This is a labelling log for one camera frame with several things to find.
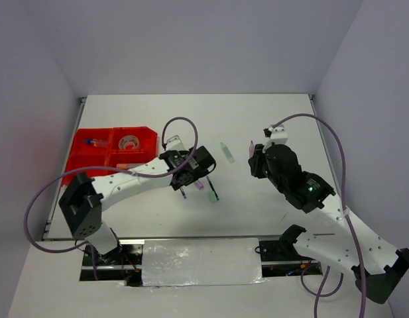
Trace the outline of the purple highlighter cap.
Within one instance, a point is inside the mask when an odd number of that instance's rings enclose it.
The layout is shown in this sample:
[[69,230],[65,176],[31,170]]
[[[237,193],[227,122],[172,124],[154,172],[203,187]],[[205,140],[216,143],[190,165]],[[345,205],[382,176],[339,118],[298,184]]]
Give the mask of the purple highlighter cap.
[[199,181],[199,180],[197,180],[196,182],[194,182],[194,184],[195,184],[195,186],[196,186],[198,189],[203,189],[203,188],[204,188],[203,183],[201,183],[201,181]]

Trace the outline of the pink highlighter pen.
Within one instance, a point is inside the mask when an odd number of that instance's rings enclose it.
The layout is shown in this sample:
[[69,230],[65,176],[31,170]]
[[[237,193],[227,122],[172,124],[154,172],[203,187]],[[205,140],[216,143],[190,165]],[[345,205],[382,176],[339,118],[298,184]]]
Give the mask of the pink highlighter pen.
[[249,146],[249,158],[252,158],[254,156],[255,153],[255,144],[253,141],[250,142],[250,146]]

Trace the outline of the green highlighter cap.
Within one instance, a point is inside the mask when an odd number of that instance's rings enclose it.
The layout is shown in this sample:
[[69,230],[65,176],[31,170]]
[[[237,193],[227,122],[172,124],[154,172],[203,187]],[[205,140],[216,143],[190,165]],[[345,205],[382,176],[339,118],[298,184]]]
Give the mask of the green highlighter cap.
[[210,200],[212,203],[216,203],[216,202],[217,202],[217,197],[216,197],[216,195],[215,195],[215,193],[214,193],[213,191],[209,192],[209,200]]

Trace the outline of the green highlighter pen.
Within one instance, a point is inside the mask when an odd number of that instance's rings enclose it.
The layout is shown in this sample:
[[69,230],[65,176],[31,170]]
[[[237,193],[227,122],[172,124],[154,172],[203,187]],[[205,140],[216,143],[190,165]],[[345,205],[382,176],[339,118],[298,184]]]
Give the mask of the green highlighter pen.
[[221,150],[224,153],[226,159],[228,160],[229,163],[234,163],[235,162],[235,158],[233,157],[230,149],[227,147],[226,144],[224,144],[223,142],[220,143],[221,146]]

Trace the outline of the small white tape roll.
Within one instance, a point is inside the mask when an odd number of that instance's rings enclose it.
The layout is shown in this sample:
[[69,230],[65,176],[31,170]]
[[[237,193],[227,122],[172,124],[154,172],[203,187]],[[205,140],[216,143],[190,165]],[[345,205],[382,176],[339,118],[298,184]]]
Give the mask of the small white tape roll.
[[124,145],[125,150],[135,150],[135,149],[139,149],[140,147],[141,147],[141,144],[139,140],[137,139],[128,140]]

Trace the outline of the large clear tape roll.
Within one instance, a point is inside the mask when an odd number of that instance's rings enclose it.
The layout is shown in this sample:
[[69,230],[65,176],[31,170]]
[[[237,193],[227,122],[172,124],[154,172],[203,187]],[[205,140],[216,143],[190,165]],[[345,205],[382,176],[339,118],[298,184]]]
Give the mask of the large clear tape roll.
[[137,150],[141,147],[140,140],[135,135],[126,135],[119,140],[120,150]]

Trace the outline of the orange highlighter pen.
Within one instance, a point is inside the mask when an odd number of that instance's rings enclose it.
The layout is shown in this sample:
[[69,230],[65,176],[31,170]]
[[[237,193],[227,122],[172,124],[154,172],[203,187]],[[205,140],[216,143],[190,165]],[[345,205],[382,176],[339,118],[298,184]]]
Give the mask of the orange highlighter pen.
[[120,164],[116,164],[116,168],[124,169],[124,170],[136,168],[137,166],[140,166],[140,164],[135,164],[135,163],[120,163]]

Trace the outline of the blue cap glue bottle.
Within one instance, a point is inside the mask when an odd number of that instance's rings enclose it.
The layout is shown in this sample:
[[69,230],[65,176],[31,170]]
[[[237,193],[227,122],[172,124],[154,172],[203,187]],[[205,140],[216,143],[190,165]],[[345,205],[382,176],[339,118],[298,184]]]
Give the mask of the blue cap glue bottle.
[[96,138],[84,139],[84,143],[90,146],[94,146],[96,148],[107,148],[108,146],[107,140],[100,140]]

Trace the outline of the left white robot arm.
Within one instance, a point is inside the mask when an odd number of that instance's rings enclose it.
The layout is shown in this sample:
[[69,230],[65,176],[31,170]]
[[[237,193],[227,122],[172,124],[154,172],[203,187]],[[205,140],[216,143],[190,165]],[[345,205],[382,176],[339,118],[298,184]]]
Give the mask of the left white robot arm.
[[206,147],[192,150],[168,150],[155,159],[130,170],[106,176],[74,176],[58,204],[73,239],[84,240],[107,264],[124,254],[119,238],[102,219],[111,206],[135,195],[164,187],[177,191],[215,168],[216,161]]

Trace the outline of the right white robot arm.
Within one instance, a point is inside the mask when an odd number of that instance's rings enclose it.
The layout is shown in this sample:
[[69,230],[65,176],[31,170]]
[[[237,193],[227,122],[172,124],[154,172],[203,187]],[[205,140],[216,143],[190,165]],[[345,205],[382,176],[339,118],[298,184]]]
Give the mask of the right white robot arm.
[[409,269],[409,249],[396,248],[378,236],[319,175],[303,171],[297,155],[285,144],[254,145],[248,160],[251,175],[268,179],[294,208],[329,230],[313,234],[308,227],[290,225],[277,241],[259,244],[263,260],[274,254],[287,259],[313,258],[352,273],[359,291],[384,304]]

